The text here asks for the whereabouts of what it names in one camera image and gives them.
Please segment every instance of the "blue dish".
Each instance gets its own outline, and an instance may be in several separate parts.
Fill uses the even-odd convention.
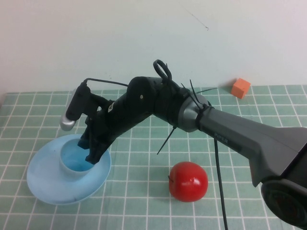
[[[108,150],[83,177],[72,180],[63,173],[59,163],[61,149],[66,142],[80,137],[73,134],[54,139],[32,158],[27,170],[27,183],[39,200],[53,205],[77,203],[90,197],[105,182],[111,168]]]

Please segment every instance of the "black cable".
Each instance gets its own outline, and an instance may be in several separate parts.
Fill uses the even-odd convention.
[[[218,178],[219,187],[220,187],[223,221],[224,221],[225,230],[228,230],[227,219],[226,219],[226,210],[225,210],[225,202],[224,202],[223,185],[222,185],[221,170],[220,170],[220,162],[219,162],[219,150],[218,150],[218,147],[217,147],[217,140],[215,140],[215,139],[214,139],[214,149],[215,149],[215,161],[216,161],[217,178]]]
[[[164,147],[164,145],[167,143],[168,139],[171,137],[171,135],[173,134],[174,130],[176,129],[175,126],[173,126],[173,129],[171,131],[171,133],[168,135],[168,137],[166,138],[166,140],[164,141],[163,145],[161,146],[161,148],[159,149],[157,155],[159,154],[159,152],[162,150],[162,148]]]
[[[87,83],[87,81],[99,81],[99,82],[110,83],[110,84],[115,84],[115,85],[122,85],[122,86],[128,87],[127,84],[116,82],[116,81],[110,81],[110,80],[101,80],[101,79],[95,79],[95,78],[87,78],[83,82]]]
[[[197,101],[199,104],[201,104],[200,101],[199,101],[198,98],[197,98],[197,95],[196,95],[196,93],[195,93],[195,90],[194,90],[194,87],[193,87],[193,85],[192,85],[191,79],[190,79],[190,84],[191,84],[191,88],[192,88],[192,90],[193,90],[193,94],[194,94],[194,97],[195,97],[196,101]]]
[[[163,61],[157,59],[156,61],[153,62],[153,67],[155,69],[155,71],[157,72],[157,74],[166,82],[169,82],[172,80],[172,73],[171,71],[169,71],[168,67],[166,64],[164,64]]]
[[[197,102],[195,101],[195,99],[192,97],[192,95],[190,94],[189,91],[187,91],[189,97],[192,99],[192,101],[196,104],[196,106],[199,108],[199,110],[201,110],[200,106],[197,104]]]
[[[201,92],[207,92],[210,90],[216,90],[217,88],[211,88],[211,89],[206,89],[206,90],[202,90],[202,91],[198,91],[196,94],[201,93]]]

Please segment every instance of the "green grid mat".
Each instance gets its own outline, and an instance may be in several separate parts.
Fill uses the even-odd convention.
[[[95,91],[117,99],[125,91]],[[220,110],[275,127],[307,127],[307,86],[254,86],[243,100],[229,89],[203,93]],[[111,146],[112,167],[101,189],[75,205],[53,206],[29,191],[32,156],[56,137],[85,130],[83,116],[70,132],[59,127],[69,92],[10,93],[0,109],[0,229],[6,230],[223,230],[213,140],[176,129],[151,116]],[[230,230],[293,230],[280,221],[254,188],[248,161],[219,145]],[[182,203],[168,191],[167,175],[180,161],[201,165],[209,188],[200,201]]]

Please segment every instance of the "orange block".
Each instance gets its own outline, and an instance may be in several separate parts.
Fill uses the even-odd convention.
[[[242,99],[248,92],[250,83],[242,78],[239,78],[233,85],[231,94]]]

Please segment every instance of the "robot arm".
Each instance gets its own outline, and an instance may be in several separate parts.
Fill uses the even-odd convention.
[[[274,128],[216,110],[205,97],[175,84],[163,62],[157,60],[154,67],[161,78],[132,79],[116,101],[92,94],[86,81],[74,92],[60,124],[70,130],[81,114],[87,115],[78,144],[90,149],[86,160],[99,162],[117,137],[155,115],[187,132],[198,129],[248,158],[253,185],[263,183],[262,196],[271,211],[307,229],[307,129]]]

